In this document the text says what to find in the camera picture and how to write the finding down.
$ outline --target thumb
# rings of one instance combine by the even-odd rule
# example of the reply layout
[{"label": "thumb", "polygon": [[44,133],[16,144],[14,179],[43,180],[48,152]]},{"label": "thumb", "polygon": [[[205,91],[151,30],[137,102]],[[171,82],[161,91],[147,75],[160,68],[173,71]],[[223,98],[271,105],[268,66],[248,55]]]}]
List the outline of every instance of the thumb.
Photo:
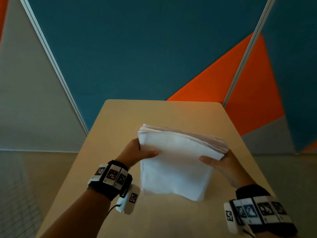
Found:
[{"label": "thumb", "polygon": [[208,156],[200,156],[199,160],[209,166],[212,166],[216,168],[218,166],[219,160],[215,160],[213,158],[210,158]]},{"label": "thumb", "polygon": [[143,151],[142,152],[142,159],[148,159],[148,158],[153,158],[155,156],[157,156],[159,154],[159,152],[156,151]]}]

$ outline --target floor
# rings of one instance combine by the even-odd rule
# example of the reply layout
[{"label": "floor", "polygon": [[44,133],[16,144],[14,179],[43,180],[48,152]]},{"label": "floor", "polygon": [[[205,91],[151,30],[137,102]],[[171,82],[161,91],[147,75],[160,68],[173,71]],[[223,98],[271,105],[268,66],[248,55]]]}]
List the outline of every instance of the floor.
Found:
[{"label": "floor", "polygon": [[[76,156],[0,151],[0,237],[35,236]],[[292,217],[299,236],[317,234],[317,155],[254,158]],[[20,204],[16,197],[26,200],[27,205]]]}]

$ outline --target wristband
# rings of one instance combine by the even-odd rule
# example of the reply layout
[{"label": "wristband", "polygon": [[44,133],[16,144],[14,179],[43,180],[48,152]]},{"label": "wristband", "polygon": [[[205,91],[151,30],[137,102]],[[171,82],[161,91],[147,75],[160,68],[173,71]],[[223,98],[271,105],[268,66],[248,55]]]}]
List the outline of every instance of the wristband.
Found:
[{"label": "wristband", "polygon": [[99,166],[97,172],[88,182],[88,188],[113,200],[117,195],[124,198],[132,182],[128,168],[116,160]]},{"label": "wristband", "polygon": [[236,196],[237,200],[230,201],[230,205],[238,224],[247,223],[253,233],[269,231],[281,237],[297,234],[283,206],[266,189],[248,185],[237,189]]}]

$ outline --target table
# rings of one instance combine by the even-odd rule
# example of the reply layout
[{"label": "table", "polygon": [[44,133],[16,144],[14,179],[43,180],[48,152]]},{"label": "table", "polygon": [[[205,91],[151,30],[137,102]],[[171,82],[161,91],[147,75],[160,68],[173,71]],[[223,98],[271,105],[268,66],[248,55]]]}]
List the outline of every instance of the table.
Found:
[{"label": "table", "polygon": [[[254,180],[272,189],[227,116],[216,102],[107,100],[53,205],[39,237],[87,188],[100,164],[115,159],[137,137],[143,124],[166,126],[224,139]],[[140,184],[140,164],[131,168],[133,183]],[[237,237],[227,228],[224,202],[235,198],[235,189],[218,172],[213,173],[205,199],[194,202],[175,194],[139,197],[131,215],[113,210],[98,237]]]}]

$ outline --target stack of paper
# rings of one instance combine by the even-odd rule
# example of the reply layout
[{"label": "stack of paper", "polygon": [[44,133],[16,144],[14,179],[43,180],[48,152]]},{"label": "stack of paper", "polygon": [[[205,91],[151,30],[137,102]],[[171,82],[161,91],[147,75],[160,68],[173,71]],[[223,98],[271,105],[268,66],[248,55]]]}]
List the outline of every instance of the stack of paper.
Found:
[{"label": "stack of paper", "polygon": [[155,194],[175,193],[190,200],[203,200],[213,168],[199,156],[220,160],[226,143],[214,136],[144,124],[139,132],[141,149],[159,155],[141,161],[141,188]]}]

